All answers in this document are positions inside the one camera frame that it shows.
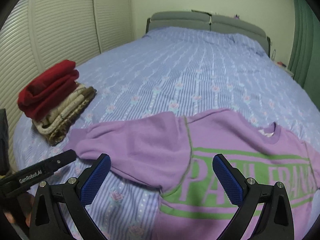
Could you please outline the person's left hand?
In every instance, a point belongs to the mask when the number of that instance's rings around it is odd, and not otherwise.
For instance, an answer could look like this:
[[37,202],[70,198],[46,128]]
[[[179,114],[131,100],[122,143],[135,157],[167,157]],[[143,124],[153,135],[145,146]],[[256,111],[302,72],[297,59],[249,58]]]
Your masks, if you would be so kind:
[[29,192],[17,197],[4,200],[3,212],[10,224],[17,224],[23,231],[28,232],[34,196]]

